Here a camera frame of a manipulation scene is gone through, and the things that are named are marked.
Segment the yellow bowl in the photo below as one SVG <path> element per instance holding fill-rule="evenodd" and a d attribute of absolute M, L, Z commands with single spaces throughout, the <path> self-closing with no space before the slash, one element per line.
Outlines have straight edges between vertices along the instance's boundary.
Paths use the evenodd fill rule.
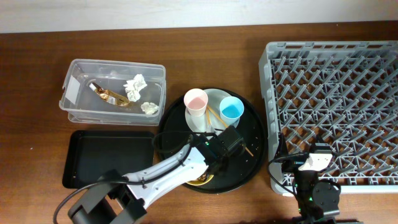
<path fill-rule="evenodd" d="M 188 184 L 188 185 L 192 185 L 192 186 L 205 185 L 205 184 L 207 184 L 209 181 L 211 181 L 213 177 L 214 177 L 214 175 L 203 174 L 203 175 L 200 176 L 198 179 L 191 180 L 191 181 L 187 182 L 187 184 Z"/>

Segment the blue cup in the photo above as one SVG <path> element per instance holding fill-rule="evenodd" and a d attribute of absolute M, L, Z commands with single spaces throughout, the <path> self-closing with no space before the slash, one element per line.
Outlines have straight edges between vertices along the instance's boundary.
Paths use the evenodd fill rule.
<path fill-rule="evenodd" d="M 244 104 L 239 98 L 228 96 L 221 100 L 219 109 L 221 119 L 227 125 L 230 125 L 235 123 L 242 116 L 244 113 Z"/>

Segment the pink cup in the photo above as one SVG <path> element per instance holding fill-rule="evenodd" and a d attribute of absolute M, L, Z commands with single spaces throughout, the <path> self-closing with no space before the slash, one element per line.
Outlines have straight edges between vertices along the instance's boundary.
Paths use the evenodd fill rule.
<path fill-rule="evenodd" d="M 205 113 L 208 95 L 202 89 L 193 88 L 186 92 L 183 102 L 192 116 L 199 117 Z"/>

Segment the small white tissue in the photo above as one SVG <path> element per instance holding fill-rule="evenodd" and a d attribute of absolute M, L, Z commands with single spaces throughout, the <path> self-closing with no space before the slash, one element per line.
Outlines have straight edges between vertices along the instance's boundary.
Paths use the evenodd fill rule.
<path fill-rule="evenodd" d="M 159 106 L 156 105 L 155 103 L 150 103 L 150 102 L 144 102 L 141 104 L 141 110 L 145 114 L 155 114 L 159 109 Z"/>

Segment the large white tissue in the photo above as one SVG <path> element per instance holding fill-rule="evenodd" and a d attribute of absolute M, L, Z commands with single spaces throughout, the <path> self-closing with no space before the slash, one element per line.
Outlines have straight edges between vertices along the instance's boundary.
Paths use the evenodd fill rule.
<path fill-rule="evenodd" d="M 141 98 L 140 91 L 147 86 L 142 74 L 137 74 L 132 80 L 123 85 L 129 101 L 136 102 Z"/>

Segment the gold snack wrapper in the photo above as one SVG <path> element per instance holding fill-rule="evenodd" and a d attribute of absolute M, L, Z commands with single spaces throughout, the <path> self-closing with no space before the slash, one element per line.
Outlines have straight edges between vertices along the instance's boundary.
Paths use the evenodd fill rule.
<path fill-rule="evenodd" d="M 116 106 L 128 106 L 130 101 L 122 95 L 119 95 L 111 90 L 105 90 L 101 88 L 95 82 L 92 82 L 88 85 L 91 90 L 93 90 L 103 101 Z"/>

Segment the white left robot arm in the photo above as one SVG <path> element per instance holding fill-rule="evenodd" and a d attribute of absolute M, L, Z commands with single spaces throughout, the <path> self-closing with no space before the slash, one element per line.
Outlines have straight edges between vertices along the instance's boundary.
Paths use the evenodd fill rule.
<path fill-rule="evenodd" d="M 230 157 L 242 154 L 246 143 L 234 126 L 219 134 L 186 132 L 172 156 L 156 165 L 120 175 L 111 170 L 96 182 L 65 198 L 64 206 L 78 193 L 68 217 L 73 223 L 140 223 L 147 208 L 174 188 L 203 174 L 225 170 Z"/>

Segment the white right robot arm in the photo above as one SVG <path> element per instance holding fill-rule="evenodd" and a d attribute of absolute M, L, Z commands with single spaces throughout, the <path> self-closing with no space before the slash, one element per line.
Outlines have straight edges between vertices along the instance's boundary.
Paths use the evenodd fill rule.
<path fill-rule="evenodd" d="M 340 214 L 341 186 L 318 177 L 332 158 L 330 145 L 316 142 L 309 152 L 289 154 L 282 160 L 282 172 L 294 175 L 292 191 L 300 214 L 292 219 L 294 223 L 336 223 L 335 217 Z"/>

